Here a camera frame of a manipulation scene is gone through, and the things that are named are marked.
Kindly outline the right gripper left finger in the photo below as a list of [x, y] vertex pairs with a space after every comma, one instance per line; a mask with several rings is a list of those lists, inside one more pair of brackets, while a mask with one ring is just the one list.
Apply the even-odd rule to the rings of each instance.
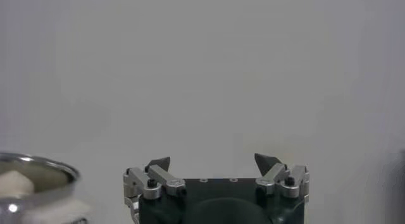
[[123, 174], [124, 197], [159, 199], [163, 192], [173, 197], [184, 197], [186, 181], [169, 173], [170, 162], [170, 157], [164, 157], [151, 160], [143, 168], [127, 168]]

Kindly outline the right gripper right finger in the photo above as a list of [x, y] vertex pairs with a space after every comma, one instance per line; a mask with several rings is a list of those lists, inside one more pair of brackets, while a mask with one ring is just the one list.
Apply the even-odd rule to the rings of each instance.
[[309, 196], [309, 170], [307, 166], [289, 168], [277, 157], [255, 153], [254, 160], [261, 177], [255, 179], [256, 186], [267, 196], [279, 191], [282, 197]]

